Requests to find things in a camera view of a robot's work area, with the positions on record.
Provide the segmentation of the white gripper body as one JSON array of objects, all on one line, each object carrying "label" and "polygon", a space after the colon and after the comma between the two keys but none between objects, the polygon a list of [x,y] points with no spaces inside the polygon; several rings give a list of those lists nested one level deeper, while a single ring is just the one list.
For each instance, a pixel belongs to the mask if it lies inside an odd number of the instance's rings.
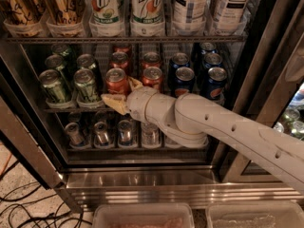
[{"label": "white gripper body", "polygon": [[177,131],[175,101],[157,89],[144,86],[127,96],[126,105],[134,120],[155,124],[161,131]]}]

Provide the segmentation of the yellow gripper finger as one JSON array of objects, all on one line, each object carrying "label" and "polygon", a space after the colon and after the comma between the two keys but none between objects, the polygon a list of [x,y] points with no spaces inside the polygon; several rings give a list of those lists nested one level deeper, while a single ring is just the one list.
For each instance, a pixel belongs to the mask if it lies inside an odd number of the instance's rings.
[{"label": "yellow gripper finger", "polygon": [[131,91],[135,91],[135,90],[143,87],[143,83],[133,77],[128,77],[127,80],[128,80]]},{"label": "yellow gripper finger", "polygon": [[114,109],[121,115],[129,113],[129,109],[126,104],[126,97],[122,94],[103,94],[102,100],[105,105]]}]

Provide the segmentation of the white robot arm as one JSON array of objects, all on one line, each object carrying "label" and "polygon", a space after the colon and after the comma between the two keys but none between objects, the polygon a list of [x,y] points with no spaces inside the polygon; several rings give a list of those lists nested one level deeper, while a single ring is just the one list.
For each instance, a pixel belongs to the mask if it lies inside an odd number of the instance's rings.
[{"label": "white robot arm", "polygon": [[129,95],[104,94],[105,105],[132,119],[156,125],[185,147],[203,146],[212,136],[257,163],[299,193],[304,193],[304,142],[232,112],[200,95],[178,98],[142,86]]}]

